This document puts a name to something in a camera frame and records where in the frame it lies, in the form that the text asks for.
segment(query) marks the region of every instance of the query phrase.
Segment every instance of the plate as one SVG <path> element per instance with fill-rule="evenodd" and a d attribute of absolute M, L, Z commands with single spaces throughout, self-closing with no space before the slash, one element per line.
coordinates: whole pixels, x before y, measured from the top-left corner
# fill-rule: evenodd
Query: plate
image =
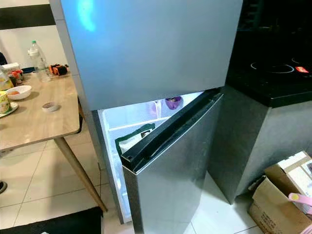
<path fill-rule="evenodd" d="M 11 104 L 12 109 L 4 114 L 0 114 L 0 118 L 3 116 L 7 116 L 8 114 L 12 113 L 19 107 L 19 105 L 16 102 L 11 102 L 10 104 Z"/>

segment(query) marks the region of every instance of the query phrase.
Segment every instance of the wooden table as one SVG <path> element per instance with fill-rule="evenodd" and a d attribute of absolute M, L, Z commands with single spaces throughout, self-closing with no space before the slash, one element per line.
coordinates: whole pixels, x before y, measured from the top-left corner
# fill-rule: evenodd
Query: wooden table
<path fill-rule="evenodd" d="M 14 101 L 19 104 L 18 109 L 0 118 L 0 151 L 54 139 L 95 202 L 104 212 L 107 211 L 64 139 L 64 136 L 77 133 L 80 128 L 78 96 L 71 75 L 54 77 L 50 82 L 43 83 L 36 74 L 26 74 L 24 84 L 32 86 L 31 95 Z M 51 101 L 58 103 L 60 108 L 51 113 L 44 112 L 42 105 Z"/>

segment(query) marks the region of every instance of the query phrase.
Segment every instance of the refrigerator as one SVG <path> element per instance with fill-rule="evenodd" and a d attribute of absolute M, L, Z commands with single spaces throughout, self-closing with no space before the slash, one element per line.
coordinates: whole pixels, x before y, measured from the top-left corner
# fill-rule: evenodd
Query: refrigerator
<path fill-rule="evenodd" d="M 136 234 L 183 233 L 199 204 L 242 0 L 50 3 L 120 222 L 132 220 Z M 143 126 L 153 129 L 117 147 Z"/>

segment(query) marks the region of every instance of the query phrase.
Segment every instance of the freezer door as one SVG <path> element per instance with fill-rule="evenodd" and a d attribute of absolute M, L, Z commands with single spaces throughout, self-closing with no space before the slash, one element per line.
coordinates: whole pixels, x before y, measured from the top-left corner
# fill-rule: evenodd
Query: freezer door
<path fill-rule="evenodd" d="M 61 0 L 91 110 L 225 83 L 242 0 Z"/>
<path fill-rule="evenodd" d="M 190 223 L 221 97 L 204 92 L 121 156 L 136 234 L 183 234 Z"/>

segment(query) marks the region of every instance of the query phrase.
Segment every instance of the black floor mat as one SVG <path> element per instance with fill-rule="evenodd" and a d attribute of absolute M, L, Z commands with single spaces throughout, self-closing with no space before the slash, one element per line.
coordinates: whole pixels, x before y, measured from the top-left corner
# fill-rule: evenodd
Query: black floor mat
<path fill-rule="evenodd" d="M 0 230 L 1 234 L 101 234 L 99 207 L 46 221 Z"/>

